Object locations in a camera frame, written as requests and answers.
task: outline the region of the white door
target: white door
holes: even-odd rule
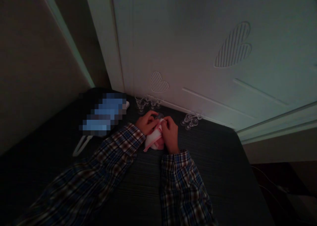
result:
[[[113,0],[124,89],[236,131],[317,100],[317,0]]]

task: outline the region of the heart carving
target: heart carving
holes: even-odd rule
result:
[[[215,68],[227,68],[246,59],[251,53],[252,46],[244,43],[251,31],[249,22],[243,21],[236,25],[221,46],[216,57]]]
[[[154,71],[151,76],[152,92],[166,92],[169,89],[169,83],[162,81],[162,74],[159,71]]]

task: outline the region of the plaid shirt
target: plaid shirt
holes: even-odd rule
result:
[[[123,179],[145,136],[128,124],[105,139],[91,158],[61,173],[12,225],[83,225]],[[162,159],[164,225],[214,224],[210,198],[189,153]]]

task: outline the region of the beige wall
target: beige wall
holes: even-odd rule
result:
[[[55,0],[97,87],[111,88],[87,0]]]
[[[89,89],[44,0],[0,0],[0,154]]]
[[[243,145],[251,164],[317,160],[317,128]]]

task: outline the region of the wire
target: wire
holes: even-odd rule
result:
[[[285,214],[290,218],[290,219],[293,219],[290,214],[284,209],[284,207],[280,204],[280,202],[278,201],[278,199],[272,194],[272,192],[270,192],[266,187],[262,186],[262,185],[259,185],[259,187],[262,187],[264,189],[266,189],[270,194],[271,196],[276,200],[276,202],[279,204],[279,206],[282,208],[282,210],[285,212]],[[306,223],[306,224],[311,224],[311,225],[317,225],[315,223],[310,223],[310,222],[306,222],[306,221],[302,221],[302,220],[299,220],[299,219],[296,219],[298,222],[302,222],[302,223]]]
[[[257,167],[254,167],[254,166],[251,166],[251,167],[253,167],[253,168],[255,168],[255,169],[258,169],[260,172],[262,172],[259,168],[257,168]],[[263,175],[273,184],[273,185],[275,185],[278,189],[279,189],[279,187],[274,183],[274,182],[272,182],[268,177],[267,177],[267,175],[265,175],[265,173],[264,172],[262,172],[263,173]]]

